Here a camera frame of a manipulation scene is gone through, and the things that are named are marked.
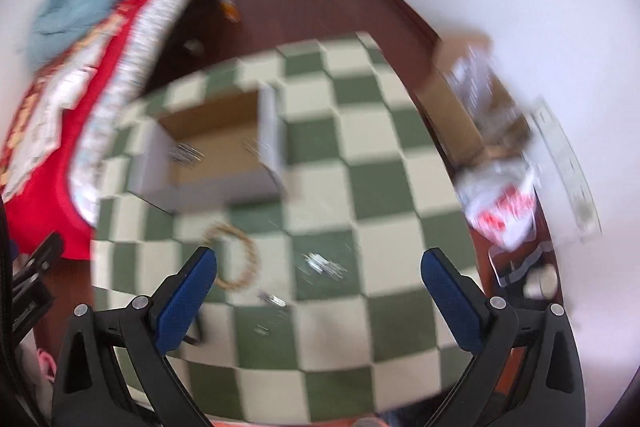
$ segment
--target metal part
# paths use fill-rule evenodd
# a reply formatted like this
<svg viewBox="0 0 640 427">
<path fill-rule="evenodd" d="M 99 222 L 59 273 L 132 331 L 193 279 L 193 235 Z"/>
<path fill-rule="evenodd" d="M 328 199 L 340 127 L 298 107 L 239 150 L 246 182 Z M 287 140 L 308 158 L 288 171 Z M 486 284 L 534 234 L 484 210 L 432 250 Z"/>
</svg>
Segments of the metal part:
<svg viewBox="0 0 640 427">
<path fill-rule="evenodd" d="M 268 337 L 271 334 L 271 331 L 269 328 L 265 328 L 264 326 L 261 326 L 260 324 L 257 324 L 254 328 L 254 331 L 256 333 L 258 333 L 258 335 L 260 335 L 261 337 Z"/>
<path fill-rule="evenodd" d="M 562 317 L 564 315 L 564 308 L 560 304 L 553 303 L 551 304 L 551 312 L 557 317 Z"/>
<path fill-rule="evenodd" d="M 74 309 L 74 315 L 76 317 L 82 317 L 87 311 L 89 311 L 89 306 L 86 304 L 78 304 Z"/>
<path fill-rule="evenodd" d="M 502 297 L 491 297 L 489 299 L 489 304 L 497 310 L 503 310 L 507 307 L 507 301 Z"/>
<path fill-rule="evenodd" d="M 306 254 L 305 261 L 316 272 L 326 273 L 334 280 L 342 279 L 342 274 L 347 272 L 346 268 L 342 267 L 338 263 L 325 259 L 319 253 Z"/>
<path fill-rule="evenodd" d="M 262 302 L 275 306 L 276 308 L 285 308 L 287 306 L 286 301 L 282 300 L 279 297 L 276 297 L 272 293 L 268 293 L 262 288 L 258 288 L 258 299 Z"/>
<path fill-rule="evenodd" d="M 188 143 L 183 142 L 177 143 L 172 147 L 169 154 L 175 162 L 190 169 L 194 167 L 196 162 L 204 158 L 204 154 L 191 147 Z"/>
<path fill-rule="evenodd" d="M 138 295 L 136 298 L 134 298 L 131 301 L 131 305 L 137 310 L 141 310 L 142 308 L 146 307 L 146 305 L 148 304 L 149 304 L 149 297 L 147 297 L 146 295 Z"/>
</svg>

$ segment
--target power strip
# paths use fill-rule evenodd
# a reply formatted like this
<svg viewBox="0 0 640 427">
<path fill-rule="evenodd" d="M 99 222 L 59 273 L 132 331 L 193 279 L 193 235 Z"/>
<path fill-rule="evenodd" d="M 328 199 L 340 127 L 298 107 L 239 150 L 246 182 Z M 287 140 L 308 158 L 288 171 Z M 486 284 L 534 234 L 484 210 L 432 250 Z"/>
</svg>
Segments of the power strip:
<svg viewBox="0 0 640 427">
<path fill-rule="evenodd" d="M 529 115 L 533 140 L 527 160 L 537 167 L 540 203 L 556 246 L 602 234 L 587 179 L 556 116 L 545 100 Z"/>
</svg>

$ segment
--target small object on floor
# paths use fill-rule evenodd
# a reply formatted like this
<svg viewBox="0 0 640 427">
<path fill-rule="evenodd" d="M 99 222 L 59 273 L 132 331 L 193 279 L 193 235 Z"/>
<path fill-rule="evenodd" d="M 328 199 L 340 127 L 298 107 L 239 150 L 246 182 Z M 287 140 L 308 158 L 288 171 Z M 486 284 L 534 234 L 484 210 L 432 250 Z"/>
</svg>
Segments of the small object on floor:
<svg viewBox="0 0 640 427">
<path fill-rule="evenodd" d="M 193 57 L 202 57 L 202 55 L 204 55 L 204 44 L 202 44 L 198 39 L 189 39 L 188 41 L 184 41 L 182 47 Z"/>
<path fill-rule="evenodd" d="M 265 328 L 264 326 L 261 326 L 260 324 L 257 324 L 254 328 L 254 331 L 260 335 L 261 337 L 268 337 L 271 333 L 271 331 L 269 330 L 269 328 Z"/>
<path fill-rule="evenodd" d="M 551 300 L 558 291 L 556 267 L 547 264 L 542 268 L 530 270 L 522 291 L 529 299 Z"/>
<path fill-rule="evenodd" d="M 193 168 L 196 162 L 202 161 L 204 155 L 188 143 L 177 143 L 170 151 L 171 158 L 180 165 Z"/>
<path fill-rule="evenodd" d="M 247 266 L 240 274 L 240 277 L 234 281 L 225 281 L 222 277 L 216 277 L 215 284 L 220 286 L 223 290 L 230 292 L 236 292 L 244 289 L 255 279 L 255 275 L 258 273 L 258 251 L 255 248 L 255 243 L 249 239 L 242 230 L 233 227 L 232 225 L 226 225 L 225 223 L 217 223 L 207 230 L 204 236 L 204 244 L 209 246 L 212 241 L 225 234 L 230 234 L 237 237 L 244 243 L 244 253 L 247 260 Z"/>
<path fill-rule="evenodd" d="M 220 0 L 222 11 L 225 13 L 226 19 L 231 22 L 240 22 L 240 12 L 236 6 L 235 0 Z"/>
<path fill-rule="evenodd" d="M 262 302 L 275 306 L 276 308 L 285 308 L 287 306 L 287 303 L 284 300 L 276 297 L 274 294 L 264 291 L 262 288 L 258 288 L 258 299 Z"/>
<path fill-rule="evenodd" d="M 319 253 L 306 254 L 305 261 L 316 272 L 326 273 L 329 277 L 331 277 L 331 279 L 336 281 L 342 279 L 342 274 L 346 272 L 346 269 L 344 267 L 342 267 L 338 263 L 334 263 L 333 261 L 325 259 Z"/>
<path fill-rule="evenodd" d="M 51 383 L 56 379 L 56 361 L 53 357 L 44 349 L 37 350 L 38 365 L 40 366 L 40 372 L 43 374 L 46 380 Z"/>
</svg>

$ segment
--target cardboard box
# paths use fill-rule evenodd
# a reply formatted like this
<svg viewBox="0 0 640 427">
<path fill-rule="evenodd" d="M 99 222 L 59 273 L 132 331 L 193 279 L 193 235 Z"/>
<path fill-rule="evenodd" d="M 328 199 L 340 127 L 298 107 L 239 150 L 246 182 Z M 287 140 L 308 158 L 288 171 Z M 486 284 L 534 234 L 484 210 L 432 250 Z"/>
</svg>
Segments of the cardboard box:
<svg viewBox="0 0 640 427">
<path fill-rule="evenodd" d="M 424 85 L 416 92 L 447 157 L 457 168 L 520 155 L 529 139 L 529 126 L 522 115 L 489 142 L 482 138 L 473 119 L 446 80 L 455 70 L 456 63 L 466 57 L 470 49 L 484 50 L 490 54 L 491 39 L 483 34 L 460 34 L 442 39 L 434 51 L 433 68 Z M 493 75 L 490 110 L 499 112 L 513 105 L 513 99 Z"/>
<path fill-rule="evenodd" d="M 280 122 L 273 88 L 230 92 L 152 122 L 128 189 L 167 212 L 220 208 L 276 198 L 282 187 Z M 203 158 L 191 166 L 171 156 L 186 143 Z"/>
</svg>

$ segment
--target white tile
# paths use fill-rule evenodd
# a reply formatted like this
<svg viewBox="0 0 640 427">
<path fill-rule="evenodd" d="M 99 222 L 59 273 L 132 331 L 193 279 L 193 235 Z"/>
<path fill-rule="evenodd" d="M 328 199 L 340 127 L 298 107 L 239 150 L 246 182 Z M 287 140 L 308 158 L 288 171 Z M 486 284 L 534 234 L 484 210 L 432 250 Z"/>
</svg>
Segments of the white tile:
<svg viewBox="0 0 640 427">
<path fill-rule="evenodd" d="M 329 74 L 370 73 L 369 54 L 360 41 L 323 42 L 325 68 Z"/>
<path fill-rule="evenodd" d="M 110 291 L 107 301 L 109 309 L 116 310 L 119 308 L 126 308 L 127 306 L 129 306 L 129 303 L 136 297 L 137 295 L 132 295 L 130 293 Z"/>
<path fill-rule="evenodd" d="M 335 107 L 334 86 L 322 72 L 290 82 L 283 92 L 283 114 L 288 121 L 330 115 Z"/>
<path fill-rule="evenodd" d="M 356 227 L 366 295 L 422 287 L 424 241 L 414 213 L 359 221 Z"/>
<path fill-rule="evenodd" d="M 367 32 L 356 32 L 358 38 L 367 48 L 378 48 L 378 43 Z"/>
<path fill-rule="evenodd" d="M 404 165 L 421 216 L 460 208 L 447 169 L 434 148 L 408 152 Z"/>
<path fill-rule="evenodd" d="M 144 115 L 145 108 L 146 102 L 141 98 L 129 103 L 122 111 L 116 127 L 118 129 L 124 129 L 125 127 L 133 125 Z"/>
<path fill-rule="evenodd" d="M 186 360 L 176 359 L 175 357 L 166 357 L 174 373 L 182 382 L 184 388 L 191 394 L 191 377 L 189 375 L 189 363 Z"/>
<path fill-rule="evenodd" d="M 404 87 L 402 80 L 391 68 L 376 68 L 378 86 L 382 92 L 382 98 L 386 104 L 395 109 L 401 107 L 415 107 L 409 93 Z"/>
<path fill-rule="evenodd" d="M 130 158 L 118 156 L 107 158 L 102 167 L 102 182 L 100 183 L 100 196 L 112 198 L 123 190 L 124 180 L 127 177 L 127 167 Z"/>
<path fill-rule="evenodd" d="M 237 369 L 244 419 L 276 425 L 306 425 L 305 377 L 301 371 Z"/>
<path fill-rule="evenodd" d="M 293 312 L 300 369 L 329 371 L 371 362 L 363 297 L 298 302 Z"/>
<path fill-rule="evenodd" d="M 164 107 L 177 111 L 200 103 L 207 88 L 207 76 L 202 71 L 172 82 L 167 88 Z"/>
<path fill-rule="evenodd" d="M 207 365 L 222 367 L 238 365 L 232 313 L 233 308 L 226 304 L 203 303 L 200 307 L 200 318 L 205 342 L 199 346 L 182 343 L 180 356 L 185 360 Z"/>
<path fill-rule="evenodd" d="M 387 411 L 438 394 L 440 357 L 437 349 L 373 366 L 376 410 Z"/>
<path fill-rule="evenodd" d="M 142 240 L 143 225 L 149 204 L 133 194 L 116 198 L 111 211 L 111 233 L 109 239 L 119 243 Z"/>
<path fill-rule="evenodd" d="M 278 52 L 266 52 L 238 61 L 236 84 L 242 89 L 252 89 L 258 84 L 272 84 L 282 76 L 284 59 Z"/>
<path fill-rule="evenodd" d="M 136 263 L 136 289 L 142 295 L 151 295 L 182 267 L 180 244 L 172 239 L 140 243 Z"/>
<path fill-rule="evenodd" d="M 149 143 L 148 137 L 154 125 L 154 120 L 148 116 L 140 119 L 139 123 L 132 129 L 129 135 L 124 152 L 132 156 L 137 156 L 145 152 Z"/>
<path fill-rule="evenodd" d="M 225 211 L 203 210 L 202 212 L 186 212 L 175 217 L 174 237 L 179 241 L 200 242 L 205 232 L 218 223 L 226 223 Z"/>
<path fill-rule="evenodd" d="M 291 233 L 341 228 L 353 219 L 346 166 L 341 162 L 292 168 L 284 203 L 284 229 Z"/>
<path fill-rule="evenodd" d="M 290 303 L 293 300 L 293 273 L 290 261 L 290 242 L 288 235 L 275 232 L 252 235 L 260 256 L 260 269 L 254 283 L 239 292 L 229 292 L 227 299 L 234 306 L 266 306 L 258 298 L 258 288 Z M 244 245 L 241 241 L 234 241 L 231 249 L 226 249 L 230 255 L 225 255 L 229 279 L 236 279 L 246 268 Z"/>
<path fill-rule="evenodd" d="M 349 163 L 398 157 L 400 145 L 389 111 L 383 105 L 340 110 L 338 140 Z"/>
<path fill-rule="evenodd" d="M 433 305 L 433 317 L 436 324 L 436 345 L 441 349 L 443 347 L 457 346 L 458 343 L 453 337 L 453 333 L 451 333 L 451 330 L 447 326 L 447 322 L 442 316 L 442 313 L 440 313 L 436 303 L 432 301 L 431 304 Z"/>
<path fill-rule="evenodd" d="M 111 267 L 113 266 L 113 243 L 91 242 L 91 284 L 98 288 L 111 289 Z"/>
</svg>

